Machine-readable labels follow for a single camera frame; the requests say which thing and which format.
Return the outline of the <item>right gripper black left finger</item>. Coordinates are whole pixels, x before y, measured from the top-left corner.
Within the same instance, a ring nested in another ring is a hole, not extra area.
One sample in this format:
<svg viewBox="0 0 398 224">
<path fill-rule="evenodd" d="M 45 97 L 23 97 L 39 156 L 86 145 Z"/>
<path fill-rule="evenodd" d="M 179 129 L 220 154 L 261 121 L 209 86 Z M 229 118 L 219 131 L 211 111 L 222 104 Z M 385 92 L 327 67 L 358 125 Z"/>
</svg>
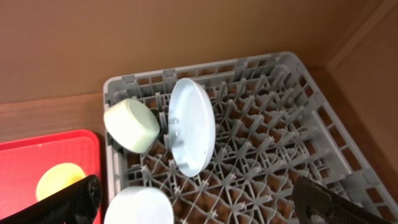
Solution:
<svg viewBox="0 0 398 224">
<path fill-rule="evenodd" d="M 1 220 L 2 224 L 92 224 L 100 210 L 101 182 L 96 175 L 61 191 Z"/>
</svg>

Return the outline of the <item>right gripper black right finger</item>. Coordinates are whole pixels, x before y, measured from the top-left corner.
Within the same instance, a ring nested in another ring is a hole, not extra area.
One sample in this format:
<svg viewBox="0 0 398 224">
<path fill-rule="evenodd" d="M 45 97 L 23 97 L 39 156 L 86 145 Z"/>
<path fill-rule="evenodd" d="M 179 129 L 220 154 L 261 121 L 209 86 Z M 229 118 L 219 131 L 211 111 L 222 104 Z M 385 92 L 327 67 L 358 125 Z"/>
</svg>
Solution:
<svg viewBox="0 0 398 224">
<path fill-rule="evenodd" d="M 292 191 L 295 212 L 301 224 L 387 223 L 322 185 L 299 177 Z"/>
</svg>

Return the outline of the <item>yellow plastic cup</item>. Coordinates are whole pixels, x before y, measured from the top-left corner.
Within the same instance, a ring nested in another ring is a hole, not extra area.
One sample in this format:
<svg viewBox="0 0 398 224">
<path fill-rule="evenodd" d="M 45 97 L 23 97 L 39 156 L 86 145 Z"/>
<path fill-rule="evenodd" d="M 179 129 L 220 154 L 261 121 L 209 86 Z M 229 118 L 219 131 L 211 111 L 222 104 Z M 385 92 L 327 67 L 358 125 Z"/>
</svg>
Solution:
<svg viewBox="0 0 398 224">
<path fill-rule="evenodd" d="M 39 180 L 35 195 L 41 201 L 86 177 L 83 169 L 73 163 L 62 163 L 50 168 Z"/>
</svg>

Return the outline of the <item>light blue small bowl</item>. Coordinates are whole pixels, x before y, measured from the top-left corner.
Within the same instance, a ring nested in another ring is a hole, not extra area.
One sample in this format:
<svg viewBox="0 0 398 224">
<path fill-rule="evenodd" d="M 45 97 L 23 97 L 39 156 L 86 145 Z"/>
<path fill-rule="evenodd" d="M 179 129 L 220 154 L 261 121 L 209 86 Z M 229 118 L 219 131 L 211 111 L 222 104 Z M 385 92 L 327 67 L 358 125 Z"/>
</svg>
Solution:
<svg viewBox="0 0 398 224">
<path fill-rule="evenodd" d="M 104 224 L 174 224 L 166 194 L 154 187 L 126 187 L 109 204 Z"/>
</svg>

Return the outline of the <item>pale green bowl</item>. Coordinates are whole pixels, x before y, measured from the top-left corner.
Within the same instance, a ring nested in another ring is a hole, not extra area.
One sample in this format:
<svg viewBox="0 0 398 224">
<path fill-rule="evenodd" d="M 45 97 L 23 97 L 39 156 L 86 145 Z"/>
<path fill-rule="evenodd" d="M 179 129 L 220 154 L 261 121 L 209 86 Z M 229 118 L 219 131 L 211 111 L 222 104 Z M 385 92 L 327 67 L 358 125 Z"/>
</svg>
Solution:
<svg viewBox="0 0 398 224">
<path fill-rule="evenodd" d="M 139 154 L 146 152 L 160 133 L 154 113 L 132 98 L 109 107 L 103 119 L 106 130 L 119 145 Z"/>
</svg>

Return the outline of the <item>light blue plate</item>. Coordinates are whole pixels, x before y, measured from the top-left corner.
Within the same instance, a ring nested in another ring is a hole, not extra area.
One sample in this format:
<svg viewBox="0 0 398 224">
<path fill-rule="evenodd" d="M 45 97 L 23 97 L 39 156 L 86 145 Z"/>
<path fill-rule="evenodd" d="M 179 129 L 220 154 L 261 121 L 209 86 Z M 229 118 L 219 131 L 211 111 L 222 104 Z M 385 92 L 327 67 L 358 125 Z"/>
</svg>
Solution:
<svg viewBox="0 0 398 224">
<path fill-rule="evenodd" d="M 208 94 L 189 78 L 179 80 L 172 90 L 168 132 L 178 169 L 187 177 L 198 175 L 213 155 L 216 124 Z"/>
</svg>

